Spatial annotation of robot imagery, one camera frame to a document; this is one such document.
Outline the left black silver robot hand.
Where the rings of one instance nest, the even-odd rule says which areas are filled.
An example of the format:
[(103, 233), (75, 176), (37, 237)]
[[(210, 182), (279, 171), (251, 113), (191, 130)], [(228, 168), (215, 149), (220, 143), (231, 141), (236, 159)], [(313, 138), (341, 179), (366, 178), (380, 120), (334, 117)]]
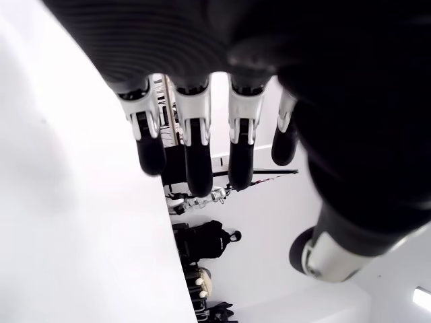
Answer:
[(205, 196), (210, 76), (229, 77), (232, 188), (253, 177), (271, 77), (283, 88), (273, 161), (297, 144), (323, 205), (290, 263), (327, 282), (350, 279), (430, 223), (429, 1), (47, 1), (119, 98), (141, 169), (166, 155), (150, 77), (169, 76), (190, 191)]

